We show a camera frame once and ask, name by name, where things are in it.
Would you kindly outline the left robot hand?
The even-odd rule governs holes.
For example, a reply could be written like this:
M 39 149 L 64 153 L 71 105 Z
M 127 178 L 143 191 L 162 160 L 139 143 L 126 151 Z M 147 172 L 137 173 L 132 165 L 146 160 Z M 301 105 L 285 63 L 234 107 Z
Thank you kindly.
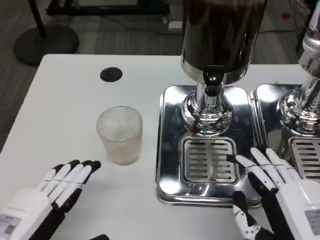
M 49 240 L 101 168 L 98 160 L 72 160 L 51 168 L 36 188 L 16 192 L 0 210 L 2 240 Z

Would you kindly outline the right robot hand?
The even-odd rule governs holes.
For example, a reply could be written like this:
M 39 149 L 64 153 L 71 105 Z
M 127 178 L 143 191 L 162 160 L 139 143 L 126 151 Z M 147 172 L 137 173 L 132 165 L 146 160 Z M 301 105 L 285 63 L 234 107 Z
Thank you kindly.
M 320 184 L 303 179 L 270 148 L 263 154 L 250 149 L 254 160 L 228 155 L 227 161 L 239 164 L 247 172 L 271 230 L 257 224 L 249 213 L 245 194 L 232 194 L 234 220 L 245 240 L 318 240 L 320 238 Z

